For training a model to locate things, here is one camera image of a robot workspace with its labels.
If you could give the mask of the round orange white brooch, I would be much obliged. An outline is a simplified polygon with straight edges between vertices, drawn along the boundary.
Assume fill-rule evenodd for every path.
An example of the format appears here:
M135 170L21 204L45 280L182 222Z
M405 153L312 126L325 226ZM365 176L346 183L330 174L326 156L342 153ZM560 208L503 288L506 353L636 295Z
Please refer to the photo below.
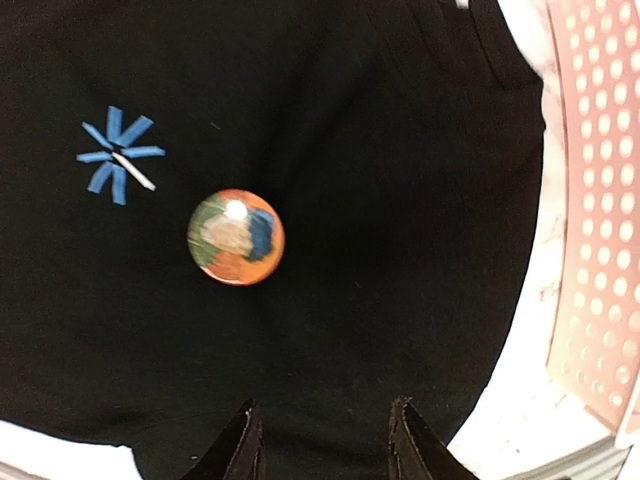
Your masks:
M280 264L285 231L264 199L246 190L225 189L194 210L187 244L209 277L226 285L250 286L268 278Z

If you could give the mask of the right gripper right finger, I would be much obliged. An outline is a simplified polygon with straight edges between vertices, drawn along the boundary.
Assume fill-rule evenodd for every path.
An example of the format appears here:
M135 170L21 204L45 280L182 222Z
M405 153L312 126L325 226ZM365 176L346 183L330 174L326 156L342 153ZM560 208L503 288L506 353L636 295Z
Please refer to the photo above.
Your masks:
M429 428L423 417L400 396L389 419L388 478L393 480L477 480Z

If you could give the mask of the black t-shirt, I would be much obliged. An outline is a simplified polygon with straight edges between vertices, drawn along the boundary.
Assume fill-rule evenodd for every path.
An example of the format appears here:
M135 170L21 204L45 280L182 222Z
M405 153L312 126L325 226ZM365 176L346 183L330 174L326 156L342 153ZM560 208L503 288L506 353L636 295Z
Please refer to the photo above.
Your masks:
M271 479L382 479L391 402L450 440L534 238L542 82L499 3L5 1L1 417L177 479L240 404ZM232 286L187 228L285 231Z

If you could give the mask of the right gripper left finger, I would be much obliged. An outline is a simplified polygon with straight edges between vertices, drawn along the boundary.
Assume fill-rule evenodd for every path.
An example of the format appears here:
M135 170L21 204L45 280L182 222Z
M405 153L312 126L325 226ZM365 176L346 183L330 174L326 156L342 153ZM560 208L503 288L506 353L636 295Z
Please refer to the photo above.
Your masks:
M246 400L183 480L265 478L263 421L255 399Z

